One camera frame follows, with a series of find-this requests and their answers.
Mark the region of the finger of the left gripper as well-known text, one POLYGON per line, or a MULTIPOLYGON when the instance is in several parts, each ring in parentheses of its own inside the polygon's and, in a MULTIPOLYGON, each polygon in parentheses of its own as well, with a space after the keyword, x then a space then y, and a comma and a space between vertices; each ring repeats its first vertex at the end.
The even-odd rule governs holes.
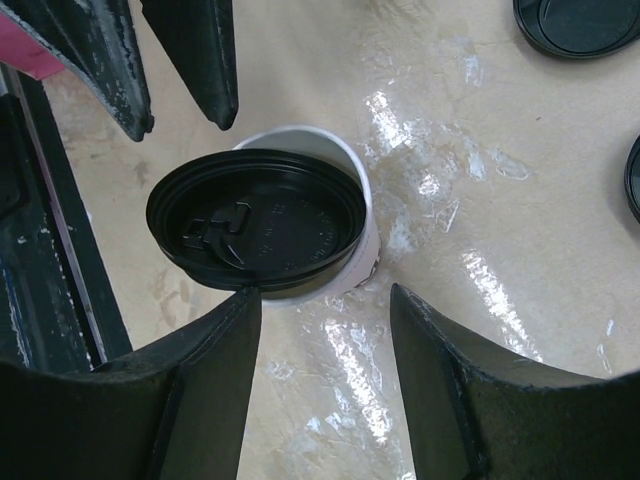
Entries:
POLYGON ((94 93, 135 142, 154 126, 127 1, 11 0, 9 18, 94 93))
POLYGON ((147 0, 142 14, 205 117, 230 129, 239 109, 231 0, 147 0))

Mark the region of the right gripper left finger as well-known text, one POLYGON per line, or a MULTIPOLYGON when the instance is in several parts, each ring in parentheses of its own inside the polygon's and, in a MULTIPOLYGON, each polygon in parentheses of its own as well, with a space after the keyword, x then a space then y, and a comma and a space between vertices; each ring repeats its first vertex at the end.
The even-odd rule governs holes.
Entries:
POLYGON ((5 479, 233 479, 261 335, 261 296, 90 372, 1 365, 5 479))

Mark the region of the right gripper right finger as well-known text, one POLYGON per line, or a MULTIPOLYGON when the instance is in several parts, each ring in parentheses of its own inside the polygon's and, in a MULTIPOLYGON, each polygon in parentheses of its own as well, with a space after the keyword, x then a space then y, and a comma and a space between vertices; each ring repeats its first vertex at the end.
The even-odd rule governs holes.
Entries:
POLYGON ((402 285, 390 326, 420 479, 635 479, 639 376, 597 379, 504 348, 402 285))

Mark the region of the white paper cup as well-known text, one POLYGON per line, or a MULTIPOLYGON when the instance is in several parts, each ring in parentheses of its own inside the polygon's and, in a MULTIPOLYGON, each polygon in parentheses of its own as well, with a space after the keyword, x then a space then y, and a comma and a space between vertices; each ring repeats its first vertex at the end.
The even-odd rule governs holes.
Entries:
POLYGON ((309 125, 285 125, 250 136, 234 146, 241 149, 272 149, 311 157, 332 166, 349 178, 327 205, 337 215, 340 246, 350 250, 320 275, 302 285, 263 295, 267 307, 291 307, 341 296, 365 284, 380 261, 381 240, 373 207, 373 195, 364 162, 354 149, 334 133, 309 125))

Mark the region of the brown paper bag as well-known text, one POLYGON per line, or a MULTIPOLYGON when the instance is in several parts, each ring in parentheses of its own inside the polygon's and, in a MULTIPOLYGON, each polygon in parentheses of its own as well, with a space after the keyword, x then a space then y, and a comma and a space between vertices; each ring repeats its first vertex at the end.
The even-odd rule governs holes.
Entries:
POLYGON ((35 80, 43 80, 65 69, 62 63, 4 14, 1 14, 0 21, 0 58, 2 63, 35 80))

